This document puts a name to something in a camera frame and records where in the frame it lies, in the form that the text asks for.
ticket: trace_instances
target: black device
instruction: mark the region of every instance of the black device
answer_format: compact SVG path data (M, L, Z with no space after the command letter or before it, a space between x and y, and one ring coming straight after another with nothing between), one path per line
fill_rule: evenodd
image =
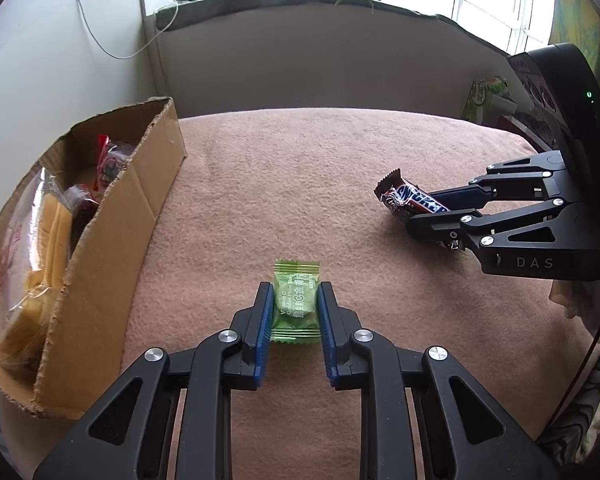
M196 348L148 349L52 449L34 480L164 480L183 388L175 480L231 480L231 390L256 390L264 376L272 289L260 283L253 307ZM331 386L361 392L361 480L416 479L405 388L427 480L600 478L556 465L445 348L399 348L362 328L329 282L318 288L317 313ZM600 472L600 460L583 467Z
M196 348L136 359L42 461L34 480L163 480L178 397L187 389L177 479L230 479L231 390L264 377L273 286Z
M559 150L491 164L467 186L430 193L448 212L410 218L417 240L467 247L483 272L600 279L600 88L576 46L564 43L509 57L542 110ZM538 202L483 215L487 202Z

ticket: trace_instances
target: windowsill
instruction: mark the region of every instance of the windowsill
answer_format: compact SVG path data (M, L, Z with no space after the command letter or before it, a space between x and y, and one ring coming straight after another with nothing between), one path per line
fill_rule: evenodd
M307 4L309 2L335 5L336 1L337 0L202 0L199 2L187 2L185 4L180 4L178 15L171 24L171 27L167 29L167 32L178 30L179 28L189 27L189 25L195 25L196 23L205 22L206 20L211 20L212 18L216 18L218 16L226 16L228 14L243 12L244 10L263 9L265 7L296 6ZM366 7L369 9L369 12L371 12L370 4L367 0L342 0L339 5ZM428 14L420 14L419 12L414 12L414 10L405 9L403 7L395 7L382 2L374 2L374 10L376 12L393 12L395 14L402 14L403 16L409 16L411 18L440 20L441 22L445 22L449 25L457 27L471 38L474 38L475 41L488 46L503 56L509 56L509 54L503 50L500 50L498 47L483 40L482 38L479 38L478 36L474 36L470 32L467 32L464 30L464 28L460 27L460 25L446 16L442 16L440 14L429 16ZM155 25L158 30L162 30L164 27L166 27L172 18L173 10L171 8L159 10L155 19Z

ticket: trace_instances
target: blue gripper pad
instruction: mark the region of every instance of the blue gripper pad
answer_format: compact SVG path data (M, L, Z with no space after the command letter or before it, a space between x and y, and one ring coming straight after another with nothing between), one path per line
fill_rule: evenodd
M336 363L336 343L322 285L318 287L318 321L320 322L320 336L322 351L324 352L324 367L331 386L335 387L339 377Z
M256 339L255 366L253 380L260 387L267 368L267 357L269 354L269 341L271 339L271 323L273 320L273 286L269 285L267 298L264 303L258 338Z

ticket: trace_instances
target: pink blanket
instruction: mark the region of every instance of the pink blanket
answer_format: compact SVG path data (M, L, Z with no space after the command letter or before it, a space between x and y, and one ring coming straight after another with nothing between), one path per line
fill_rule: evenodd
M155 228L123 368L177 351L250 306L277 258L320 261L340 304L405 348L445 346L537 436L589 337L551 283L486 276L469 252L411 240L373 194L394 168L424 190L528 156L520 137L457 120L299 109L181 121L189 153ZM328 383L319 345L275 344L264 387L233 396L236 480L358 477L360 401Z

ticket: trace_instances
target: snack package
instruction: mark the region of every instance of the snack package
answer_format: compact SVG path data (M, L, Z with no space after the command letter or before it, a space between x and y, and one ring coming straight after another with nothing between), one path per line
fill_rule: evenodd
M320 340L316 313L319 271L320 262L275 262L272 341L307 343Z
M93 189L101 197L120 171L126 168L135 147L131 144L116 144L106 135L98 136L98 165Z
M6 364L40 357L69 257L72 214L42 168L18 200L0 253L0 351Z
M400 175L400 168L393 170L378 182L374 190L376 198L405 224L412 215L449 211L431 195Z
M74 249L80 240L80 236L87 227L87 224L93 219L98 211L98 203L93 199L89 188L84 184L76 184L71 186L64 192L64 200L69 206L69 209L74 212L73 221L71 224L71 251Z
M506 78L495 75L488 79L478 79L471 85L461 118L475 124L484 124L492 100L502 105L502 99L506 101L506 104L515 105L509 98L509 86Z

